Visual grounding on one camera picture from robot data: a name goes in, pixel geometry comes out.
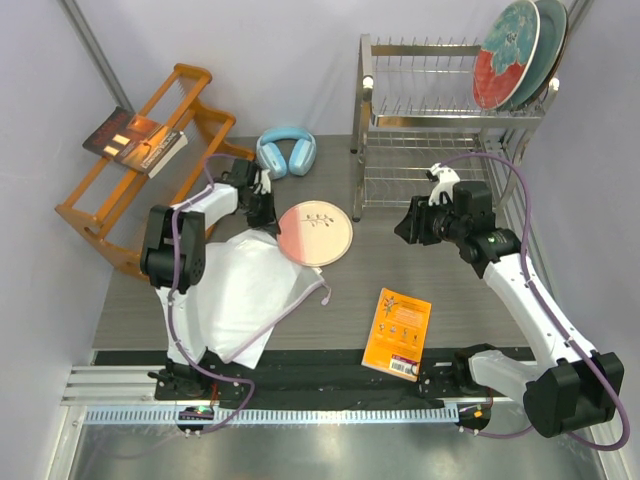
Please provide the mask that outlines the pink and cream plate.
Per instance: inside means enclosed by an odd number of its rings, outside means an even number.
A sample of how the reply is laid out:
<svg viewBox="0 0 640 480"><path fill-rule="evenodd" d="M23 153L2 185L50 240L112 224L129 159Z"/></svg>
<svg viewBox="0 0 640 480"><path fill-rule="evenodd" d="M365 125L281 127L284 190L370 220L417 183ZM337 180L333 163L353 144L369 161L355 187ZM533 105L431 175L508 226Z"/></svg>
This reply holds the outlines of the pink and cream plate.
<svg viewBox="0 0 640 480"><path fill-rule="evenodd" d="M281 252L308 267L323 267L341 259L353 241L353 227L336 205L319 200L298 203L279 219Z"/></svg>

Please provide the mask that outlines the red and teal plate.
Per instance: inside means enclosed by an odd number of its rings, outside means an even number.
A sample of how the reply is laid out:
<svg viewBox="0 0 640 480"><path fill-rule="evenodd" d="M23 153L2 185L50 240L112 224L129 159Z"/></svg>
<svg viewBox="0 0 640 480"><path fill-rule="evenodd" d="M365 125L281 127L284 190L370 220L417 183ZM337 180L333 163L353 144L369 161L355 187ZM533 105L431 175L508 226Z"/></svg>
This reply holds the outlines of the red and teal plate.
<svg viewBox="0 0 640 480"><path fill-rule="evenodd" d="M533 61L540 36L540 15L533 1L509 4L490 27L475 61L472 93L483 110L505 105Z"/></svg>

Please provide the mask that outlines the light teal plate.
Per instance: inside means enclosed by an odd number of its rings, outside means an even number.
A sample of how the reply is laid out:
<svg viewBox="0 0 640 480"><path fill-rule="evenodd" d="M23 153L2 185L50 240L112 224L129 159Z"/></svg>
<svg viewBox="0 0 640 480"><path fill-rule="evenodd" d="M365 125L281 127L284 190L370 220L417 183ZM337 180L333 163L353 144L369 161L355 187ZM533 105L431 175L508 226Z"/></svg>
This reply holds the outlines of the light teal plate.
<svg viewBox="0 0 640 480"><path fill-rule="evenodd" d="M564 54L569 27L568 12L561 1L535 2L540 15L540 34L531 65L516 92L505 104L511 111L533 103L553 78Z"/></svg>

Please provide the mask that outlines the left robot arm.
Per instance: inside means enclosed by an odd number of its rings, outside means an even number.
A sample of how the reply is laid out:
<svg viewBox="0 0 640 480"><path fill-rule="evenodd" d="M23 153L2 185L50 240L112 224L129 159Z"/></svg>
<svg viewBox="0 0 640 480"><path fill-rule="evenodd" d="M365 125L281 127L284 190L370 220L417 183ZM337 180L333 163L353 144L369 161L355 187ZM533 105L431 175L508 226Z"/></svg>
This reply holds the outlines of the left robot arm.
<svg viewBox="0 0 640 480"><path fill-rule="evenodd" d="M270 171L259 163L234 158L231 168L214 177L204 170L206 186L169 206L151 208L140 254L140 270L159 297L168 333L166 368L184 368L179 388L190 398L205 397L218 376L201 366L207 352L196 294L191 290L206 269L207 231L236 212L251 228L280 231Z"/></svg>

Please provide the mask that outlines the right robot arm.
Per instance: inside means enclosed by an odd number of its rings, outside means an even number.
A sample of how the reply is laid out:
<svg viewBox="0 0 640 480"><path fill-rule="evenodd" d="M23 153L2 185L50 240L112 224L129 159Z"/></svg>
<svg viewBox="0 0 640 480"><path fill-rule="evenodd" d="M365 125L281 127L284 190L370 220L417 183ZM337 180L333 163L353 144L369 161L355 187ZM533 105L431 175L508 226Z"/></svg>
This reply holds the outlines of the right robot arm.
<svg viewBox="0 0 640 480"><path fill-rule="evenodd" d="M613 419L624 376L614 353L601 354L536 286L529 258L511 230L499 228L492 194L481 181L414 196L394 232L408 244L450 242L503 302L536 363L525 365L488 344L458 352L451 380L465 395L490 388L519 403L542 436L551 438Z"/></svg>

